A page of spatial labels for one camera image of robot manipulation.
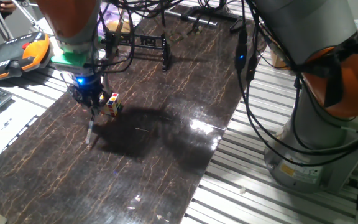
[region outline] blue led light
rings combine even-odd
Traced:
[[[82,84],[84,82],[84,79],[83,78],[77,78],[77,81],[79,84]]]

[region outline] small cube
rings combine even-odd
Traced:
[[[102,114],[110,115],[112,117],[117,116],[118,112],[122,110],[121,99],[118,93],[113,93],[102,109]]]

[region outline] cable connector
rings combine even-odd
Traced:
[[[243,27],[239,33],[239,41],[236,47],[236,58],[234,60],[234,66],[239,73],[241,73],[242,69],[244,69],[247,62],[247,38],[247,30]]]
[[[258,58],[256,57],[256,50],[255,50],[248,61],[248,71],[246,76],[246,81],[248,83],[250,83],[254,79],[257,65],[258,65]]]

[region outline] black bracket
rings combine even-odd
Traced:
[[[230,33],[235,33],[240,31],[240,28],[242,27],[242,17],[241,16],[237,16],[237,15],[233,15],[231,13],[228,13],[226,11],[224,11],[226,9],[227,5],[218,11],[206,11],[204,10],[202,7],[200,6],[193,6],[188,8],[185,13],[183,13],[180,18],[182,20],[187,20],[189,16],[192,16],[194,14],[205,14],[207,16],[211,16],[211,17],[216,17],[216,18],[220,18],[220,19],[224,19],[227,21],[231,21],[233,22],[233,25],[230,26]]]
[[[121,41],[120,41],[120,45],[124,45],[124,46],[131,46],[132,42],[131,42],[131,35],[130,34],[121,34]],[[152,35],[138,35],[135,34],[135,42],[137,42],[136,40],[140,39],[140,44],[135,44],[135,47],[138,48],[145,48],[145,49],[154,49],[154,50],[161,50],[162,51],[162,70],[163,71],[167,71],[171,62],[171,57],[172,57],[172,53],[171,53],[171,48],[164,36],[164,34],[162,34],[160,37],[159,36],[152,36]]]

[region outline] dark marble table surface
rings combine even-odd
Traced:
[[[240,98],[237,35],[218,22],[174,45],[167,72],[158,50],[137,50],[112,74],[125,110],[97,120],[92,146],[89,113],[68,94],[57,100],[0,155],[0,214],[9,223],[179,223]],[[192,24],[167,16],[167,26]],[[162,31],[153,20],[140,28]]]

